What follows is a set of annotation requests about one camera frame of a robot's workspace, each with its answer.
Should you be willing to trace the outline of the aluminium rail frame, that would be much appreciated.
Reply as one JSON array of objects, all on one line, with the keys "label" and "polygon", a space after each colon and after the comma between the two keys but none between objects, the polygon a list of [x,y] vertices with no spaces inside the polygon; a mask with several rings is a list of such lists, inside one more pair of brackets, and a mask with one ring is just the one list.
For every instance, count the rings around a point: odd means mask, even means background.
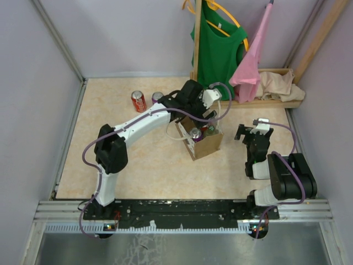
[{"label": "aluminium rail frame", "polygon": [[[79,219],[78,201],[40,201],[34,219],[39,221],[69,222]],[[326,199],[306,200],[302,204],[280,205],[279,218],[271,222],[331,222],[334,220]]]}]

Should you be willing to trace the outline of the purple soda can front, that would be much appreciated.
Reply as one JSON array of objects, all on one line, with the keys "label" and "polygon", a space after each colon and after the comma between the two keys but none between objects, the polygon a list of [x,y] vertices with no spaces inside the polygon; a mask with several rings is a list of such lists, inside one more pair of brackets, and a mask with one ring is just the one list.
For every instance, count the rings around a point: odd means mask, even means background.
[{"label": "purple soda can front", "polygon": [[189,135],[193,142],[199,142],[203,139],[202,131],[199,128],[192,128],[189,131]]}]

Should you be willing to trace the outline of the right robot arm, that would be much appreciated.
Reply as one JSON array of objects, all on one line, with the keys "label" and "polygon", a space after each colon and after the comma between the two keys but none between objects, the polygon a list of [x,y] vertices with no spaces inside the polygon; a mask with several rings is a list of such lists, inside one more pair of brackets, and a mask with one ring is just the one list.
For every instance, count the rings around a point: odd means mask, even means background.
[{"label": "right robot arm", "polygon": [[291,152],[282,156],[276,151],[268,153],[270,137],[274,131],[268,121],[257,121],[255,127],[238,125],[234,137],[247,148],[245,175],[251,180],[269,180],[270,184],[249,193],[247,214],[260,218],[266,206],[300,204],[317,196],[317,183],[302,153]]}]

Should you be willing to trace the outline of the red cola can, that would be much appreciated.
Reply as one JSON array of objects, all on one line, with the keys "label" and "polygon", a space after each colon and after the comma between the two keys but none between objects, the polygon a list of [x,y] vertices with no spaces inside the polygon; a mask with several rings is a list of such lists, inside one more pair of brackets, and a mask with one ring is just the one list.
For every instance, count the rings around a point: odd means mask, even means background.
[{"label": "red cola can", "polygon": [[132,100],[132,104],[137,112],[143,113],[147,110],[147,104],[145,101],[145,97],[141,91],[133,91],[131,93],[131,100]]}]

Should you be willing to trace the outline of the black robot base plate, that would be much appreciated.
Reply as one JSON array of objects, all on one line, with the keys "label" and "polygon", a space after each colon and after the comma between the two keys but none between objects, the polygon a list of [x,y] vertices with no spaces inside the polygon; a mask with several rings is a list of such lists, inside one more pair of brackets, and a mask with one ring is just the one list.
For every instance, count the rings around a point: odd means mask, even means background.
[{"label": "black robot base plate", "polygon": [[153,221],[158,229],[230,229],[238,221],[255,220],[265,211],[250,200],[114,200],[107,206],[90,203],[84,220],[111,220],[118,228],[145,228]]}]

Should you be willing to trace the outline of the pink shirt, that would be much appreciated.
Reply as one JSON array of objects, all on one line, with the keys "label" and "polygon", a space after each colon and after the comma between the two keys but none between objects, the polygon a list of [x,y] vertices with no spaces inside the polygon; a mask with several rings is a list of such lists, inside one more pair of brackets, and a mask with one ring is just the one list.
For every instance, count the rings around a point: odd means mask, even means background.
[{"label": "pink shirt", "polygon": [[258,64],[268,30],[274,1],[266,5],[263,17],[253,36],[248,52],[244,55],[229,84],[235,88],[235,100],[239,103],[251,102],[256,96],[260,84]]}]

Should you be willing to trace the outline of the green glass bottle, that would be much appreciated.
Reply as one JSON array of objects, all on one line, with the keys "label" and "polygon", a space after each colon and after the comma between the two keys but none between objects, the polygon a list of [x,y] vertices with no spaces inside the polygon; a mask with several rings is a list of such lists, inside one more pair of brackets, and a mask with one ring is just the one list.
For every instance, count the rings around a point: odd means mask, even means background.
[{"label": "green glass bottle", "polygon": [[219,130],[214,125],[210,125],[204,131],[204,137],[217,135],[218,133],[219,133]]}]

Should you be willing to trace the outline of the beige crumpled cloth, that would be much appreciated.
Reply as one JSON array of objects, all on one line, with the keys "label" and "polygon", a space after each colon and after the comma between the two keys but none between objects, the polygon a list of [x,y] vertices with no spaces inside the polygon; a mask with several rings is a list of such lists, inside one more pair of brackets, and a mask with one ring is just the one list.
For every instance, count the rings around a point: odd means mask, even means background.
[{"label": "beige crumpled cloth", "polygon": [[293,83],[294,77],[293,70],[285,75],[268,71],[260,73],[260,84],[255,97],[282,102],[304,100],[306,93]]}]

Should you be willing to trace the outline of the green tank top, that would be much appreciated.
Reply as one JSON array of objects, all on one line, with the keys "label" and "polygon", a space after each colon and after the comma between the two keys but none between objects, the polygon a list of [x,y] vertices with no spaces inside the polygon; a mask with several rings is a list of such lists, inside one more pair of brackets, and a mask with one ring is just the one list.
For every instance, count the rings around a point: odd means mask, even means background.
[{"label": "green tank top", "polygon": [[199,63],[197,81],[204,87],[221,82],[227,86],[217,86],[222,100],[235,98],[234,88],[229,84],[245,51],[243,40],[246,31],[230,20],[213,11],[202,1]]}]

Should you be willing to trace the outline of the yellow clothes hanger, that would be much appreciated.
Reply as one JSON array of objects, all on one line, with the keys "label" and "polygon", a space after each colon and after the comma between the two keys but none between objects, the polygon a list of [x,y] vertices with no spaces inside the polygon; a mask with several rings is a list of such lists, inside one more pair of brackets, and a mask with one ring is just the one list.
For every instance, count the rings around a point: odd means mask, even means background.
[{"label": "yellow clothes hanger", "polygon": [[[228,11],[226,10],[223,6],[221,6],[220,4],[218,4],[216,1],[211,1],[211,0],[206,0],[207,2],[207,6],[212,9],[213,11],[217,11],[217,10],[221,10],[226,16],[228,16],[230,18],[230,20],[237,26],[237,28],[240,28],[240,23],[236,20],[236,18]],[[194,6],[192,5],[190,0],[185,0],[182,3],[181,9],[187,9],[190,13],[192,14],[196,14],[196,11],[194,9]],[[245,38],[243,40],[243,45],[245,48],[245,51],[248,52],[250,45],[249,45],[249,41],[247,38]]]}]

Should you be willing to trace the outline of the red soda can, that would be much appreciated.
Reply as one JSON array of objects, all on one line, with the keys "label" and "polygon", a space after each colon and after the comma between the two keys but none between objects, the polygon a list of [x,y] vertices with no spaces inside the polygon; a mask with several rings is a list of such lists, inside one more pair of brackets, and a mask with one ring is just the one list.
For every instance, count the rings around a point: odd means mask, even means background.
[{"label": "red soda can", "polygon": [[207,131],[208,126],[203,126],[200,128],[201,132],[204,133],[205,131]]}]

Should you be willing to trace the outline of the purple soda can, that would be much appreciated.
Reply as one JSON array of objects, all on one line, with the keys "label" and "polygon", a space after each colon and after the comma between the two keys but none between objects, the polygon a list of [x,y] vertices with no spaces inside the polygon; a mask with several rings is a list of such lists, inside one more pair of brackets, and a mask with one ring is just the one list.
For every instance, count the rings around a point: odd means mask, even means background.
[{"label": "purple soda can", "polygon": [[164,94],[162,92],[154,92],[151,98],[152,104],[157,103],[163,96]]},{"label": "purple soda can", "polygon": [[189,131],[189,135],[193,142],[199,142],[203,139],[202,131],[199,128],[192,128]]}]

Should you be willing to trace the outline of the wooden clothes rack frame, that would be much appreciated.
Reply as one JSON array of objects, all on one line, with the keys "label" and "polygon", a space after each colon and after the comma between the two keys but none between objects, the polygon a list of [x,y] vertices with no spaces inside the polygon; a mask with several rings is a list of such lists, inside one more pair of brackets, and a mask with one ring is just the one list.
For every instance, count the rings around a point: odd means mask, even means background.
[{"label": "wooden clothes rack frame", "polygon": [[[335,1],[331,6],[330,11],[323,20],[320,28],[316,31],[315,37],[312,39],[308,49],[302,56],[298,66],[295,69],[295,79],[294,83],[297,84],[302,78],[308,66],[311,64],[316,53],[320,49],[322,43],[330,33],[332,27],[336,23],[337,19],[340,17],[342,12],[349,1]],[[201,12],[202,12],[202,2],[196,1],[195,3],[195,31],[194,31],[194,66],[193,70],[190,72],[190,78],[197,80],[198,75],[198,63],[199,63],[199,38],[200,38],[200,24],[201,24]],[[301,105],[300,100],[291,100],[288,102],[282,102],[280,100],[261,100],[255,99],[251,102],[239,103],[236,100],[229,102],[230,107],[235,108],[284,108],[293,109],[298,108]]]}]

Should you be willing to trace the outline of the brown canvas tote bag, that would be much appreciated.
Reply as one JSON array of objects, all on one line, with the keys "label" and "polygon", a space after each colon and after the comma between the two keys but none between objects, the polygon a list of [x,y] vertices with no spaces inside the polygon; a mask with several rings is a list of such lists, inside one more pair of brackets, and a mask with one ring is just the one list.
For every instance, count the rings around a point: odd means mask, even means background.
[{"label": "brown canvas tote bag", "polygon": [[[178,92],[179,91],[171,92],[170,94],[161,98],[159,102],[165,105],[165,107],[178,109],[178,104],[176,102],[176,94]],[[213,121],[213,119],[210,119],[210,120],[199,119],[193,115],[187,116],[185,114],[178,113],[178,112],[172,112],[171,118],[172,118],[172,122],[175,123],[175,127],[180,136],[174,137],[169,135],[168,127],[166,127],[165,129],[165,134],[172,140],[183,142],[192,160],[195,161],[200,158],[206,157],[220,149],[220,144],[223,140],[223,134],[220,131],[217,122]],[[192,128],[200,128],[202,125],[206,123],[208,123],[208,126],[214,125],[219,130],[219,133],[217,135],[208,136],[208,137],[204,137],[204,134],[202,133],[203,139],[199,142],[193,142],[193,140],[189,135],[189,131]]]}]

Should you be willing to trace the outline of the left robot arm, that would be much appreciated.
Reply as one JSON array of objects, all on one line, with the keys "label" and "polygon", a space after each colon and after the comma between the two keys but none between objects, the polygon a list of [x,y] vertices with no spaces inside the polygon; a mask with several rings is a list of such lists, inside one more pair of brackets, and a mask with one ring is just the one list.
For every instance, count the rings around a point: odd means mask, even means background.
[{"label": "left robot arm", "polygon": [[98,180],[98,195],[95,212],[103,219],[113,216],[115,206],[115,184],[117,175],[128,164],[127,149],[137,140],[152,130],[168,125],[173,121],[181,121],[188,114],[194,121],[208,120],[204,117],[213,103],[221,98],[217,89],[204,89],[196,81],[188,80],[182,89],[172,91],[157,100],[151,108],[132,120],[111,127],[101,127],[99,137],[109,136],[95,144],[94,153],[102,177]]}]

